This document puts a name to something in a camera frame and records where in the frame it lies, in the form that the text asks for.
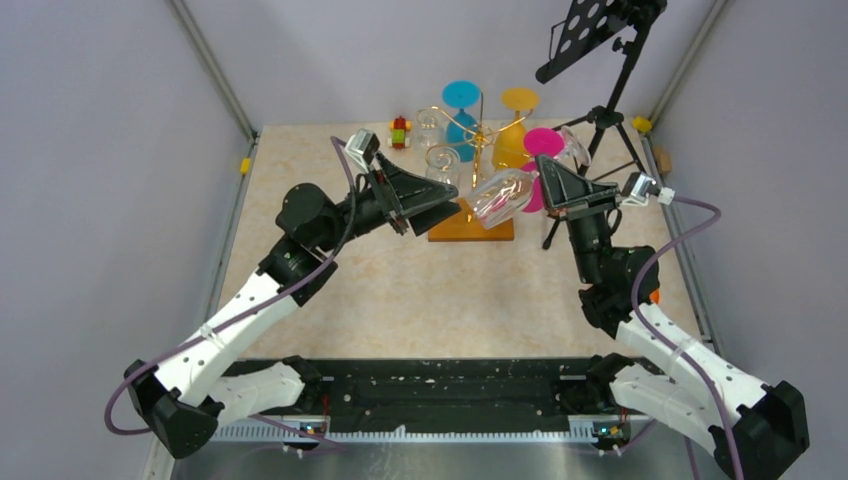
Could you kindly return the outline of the clear wine glass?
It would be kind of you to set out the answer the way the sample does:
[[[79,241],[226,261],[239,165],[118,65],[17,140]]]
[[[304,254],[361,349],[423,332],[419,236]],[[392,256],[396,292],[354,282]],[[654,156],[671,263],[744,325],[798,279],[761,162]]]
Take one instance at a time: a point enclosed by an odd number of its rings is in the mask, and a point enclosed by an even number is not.
[[[579,140],[577,134],[569,127],[559,129],[565,140],[564,150],[553,157],[563,163],[571,160],[576,166],[590,166],[592,155]],[[512,219],[529,202],[533,184],[533,176],[520,169],[507,168],[500,170],[489,180],[476,187],[464,199],[473,220],[486,229],[494,229],[507,220]]]

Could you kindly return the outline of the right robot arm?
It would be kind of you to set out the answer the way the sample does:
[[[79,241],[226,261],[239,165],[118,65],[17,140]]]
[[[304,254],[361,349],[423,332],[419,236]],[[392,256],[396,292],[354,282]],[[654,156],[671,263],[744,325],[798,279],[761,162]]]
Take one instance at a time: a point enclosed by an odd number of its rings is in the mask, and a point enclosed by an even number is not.
[[[535,163],[545,206],[569,230],[587,320],[657,367],[651,373],[618,354],[602,358],[586,385],[589,404],[650,416],[707,450],[730,478],[784,474],[810,445],[802,393],[744,372],[680,328],[652,298],[662,250],[612,242],[609,212],[682,196],[643,173],[618,186],[589,180],[548,155]]]

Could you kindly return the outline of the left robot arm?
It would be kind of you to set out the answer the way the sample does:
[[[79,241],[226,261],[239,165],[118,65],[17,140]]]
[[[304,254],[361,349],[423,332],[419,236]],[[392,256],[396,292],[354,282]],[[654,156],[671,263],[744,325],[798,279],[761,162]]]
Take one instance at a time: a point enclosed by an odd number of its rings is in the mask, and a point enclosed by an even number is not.
[[[339,202],[313,183],[292,187],[275,220],[282,237],[236,295],[174,351],[127,368],[134,408],[172,458],[195,454],[220,427],[269,409],[314,410],[321,376],[298,356],[253,373],[226,372],[323,289],[349,241],[384,225],[421,235],[459,210],[456,187],[410,173],[382,153],[360,176],[365,186],[351,182]]]

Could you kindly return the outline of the magenta wine glass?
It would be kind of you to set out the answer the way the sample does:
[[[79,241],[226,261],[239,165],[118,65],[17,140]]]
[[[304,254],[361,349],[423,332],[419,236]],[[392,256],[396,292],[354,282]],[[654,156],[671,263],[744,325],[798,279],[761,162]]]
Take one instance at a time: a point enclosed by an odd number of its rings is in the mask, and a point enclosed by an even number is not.
[[[530,200],[523,208],[523,212],[535,213],[544,207],[535,156],[539,154],[546,154],[551,157],[557,156],[564,150],[565,140],[559,132],[551,128],[536,127],[527,131],[523,138],[523,146],[530,155],[530,159],[521,167],[521,170],[533,176]]]

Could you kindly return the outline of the yellow wine glass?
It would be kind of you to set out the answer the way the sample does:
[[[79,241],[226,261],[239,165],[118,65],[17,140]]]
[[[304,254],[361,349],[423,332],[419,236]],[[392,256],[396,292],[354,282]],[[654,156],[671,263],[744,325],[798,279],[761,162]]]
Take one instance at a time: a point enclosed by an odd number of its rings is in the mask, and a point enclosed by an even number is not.
[[[501,101],[514,115],[511,121],[497,131],[492,164],[496,171],[507,168],[520,169],[529,161],[529,153],[523,143],[527,133],[524,121],[533,113],[539,103],[539,97],[530,88],[511,87],[502,93]]]

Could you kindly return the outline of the blue wine glass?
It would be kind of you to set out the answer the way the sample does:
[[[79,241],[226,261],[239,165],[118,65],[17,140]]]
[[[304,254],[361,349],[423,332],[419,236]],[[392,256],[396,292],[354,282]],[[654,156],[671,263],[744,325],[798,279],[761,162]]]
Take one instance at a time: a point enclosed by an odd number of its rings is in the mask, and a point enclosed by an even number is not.
[[[473,138],[477,120],[467,109],[477,103],[480,95],[479,87],[468,80],[453,81],[442,91],[444,105],[456,110],[445,127],[445,140],[458,153],[462,163],[471,163],[474,158]]]

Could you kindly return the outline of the clear hanging glass front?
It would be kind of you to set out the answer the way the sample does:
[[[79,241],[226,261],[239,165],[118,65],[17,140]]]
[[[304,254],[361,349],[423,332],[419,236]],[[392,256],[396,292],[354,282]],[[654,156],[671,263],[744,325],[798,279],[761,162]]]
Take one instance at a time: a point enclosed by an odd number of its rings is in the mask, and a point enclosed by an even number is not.
[[[460,186],[459,153],[452,147],[433,146],[425,155],[425,177],[454,187]]]

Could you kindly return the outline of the clear hanging glass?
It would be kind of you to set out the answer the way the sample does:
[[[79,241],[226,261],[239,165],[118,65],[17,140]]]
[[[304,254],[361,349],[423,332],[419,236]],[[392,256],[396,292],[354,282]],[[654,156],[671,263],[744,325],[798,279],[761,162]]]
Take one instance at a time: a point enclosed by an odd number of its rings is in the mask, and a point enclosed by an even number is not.
[[[426,152],[430,147],[441,143],[442,128],[439,113],[434,109],[422,109],[416,114],[414,145],[421,151]]]
[[[433,146],[425,155],[425,177],[454,187],[460,186],[459,153],[452,147]]]

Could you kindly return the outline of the clear hanging glass back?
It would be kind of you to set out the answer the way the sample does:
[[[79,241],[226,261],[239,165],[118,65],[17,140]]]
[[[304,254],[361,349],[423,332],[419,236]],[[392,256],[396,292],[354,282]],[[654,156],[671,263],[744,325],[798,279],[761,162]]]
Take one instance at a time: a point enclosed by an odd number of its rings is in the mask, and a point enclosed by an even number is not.
[[[422,109],[416,114],[414,145],[421,151],[426,152],[430,147],[441,143],[442,128],[439,113],[434,109]]]

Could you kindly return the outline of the colourful toy car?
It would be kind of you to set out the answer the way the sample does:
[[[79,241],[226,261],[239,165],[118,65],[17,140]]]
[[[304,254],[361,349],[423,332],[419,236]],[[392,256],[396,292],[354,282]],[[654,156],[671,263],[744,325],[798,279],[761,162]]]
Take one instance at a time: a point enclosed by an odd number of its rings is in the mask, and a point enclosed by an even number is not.
[[[406,149],[411,145],[412,123],[402,115],[395,117],[389,123],[389,144],[393,149]]]

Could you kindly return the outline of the yellow corner clamp right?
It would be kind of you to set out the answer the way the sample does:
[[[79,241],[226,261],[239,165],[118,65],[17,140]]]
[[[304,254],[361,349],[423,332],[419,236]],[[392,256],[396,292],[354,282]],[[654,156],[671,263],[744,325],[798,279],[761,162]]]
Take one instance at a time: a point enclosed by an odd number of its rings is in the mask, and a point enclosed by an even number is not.
[[[647,134],[653,130],[653,123],[643,116],[635,116],[632,119],[632,126],[641,134]]]

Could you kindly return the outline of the black music stand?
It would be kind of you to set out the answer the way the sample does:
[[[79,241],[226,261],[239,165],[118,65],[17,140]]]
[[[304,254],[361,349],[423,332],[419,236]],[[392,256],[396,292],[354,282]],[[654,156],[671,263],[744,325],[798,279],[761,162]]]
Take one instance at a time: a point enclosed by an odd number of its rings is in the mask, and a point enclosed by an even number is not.
[[[564,133],[578,125],[594,127],[586,151],[593,158],[606,132],[618,133],[630,161],[600,175],[605,179],[628,167],[644,173],[646,167],[624,127],[619,102],[643,52],[655,22],[666,11],[663,0],[573,1],[564,20],[551,27],[548,60],[535,72],[536,80],[547,84],[598,49],[609,48],[623,58],[618,75],[602,81],[611,87],[609,98],[580,117],[553,128]]]

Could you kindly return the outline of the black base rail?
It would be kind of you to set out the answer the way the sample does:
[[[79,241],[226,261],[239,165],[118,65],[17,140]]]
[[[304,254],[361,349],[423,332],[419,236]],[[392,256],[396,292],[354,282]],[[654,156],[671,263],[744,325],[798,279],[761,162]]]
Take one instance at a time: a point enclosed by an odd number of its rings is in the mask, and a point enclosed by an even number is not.
[[[313,375],[292,406],[267,416],[324,419],[330,432],[566,433],[584,417],[621,418],[590,377],[601,358],[310,359]]]

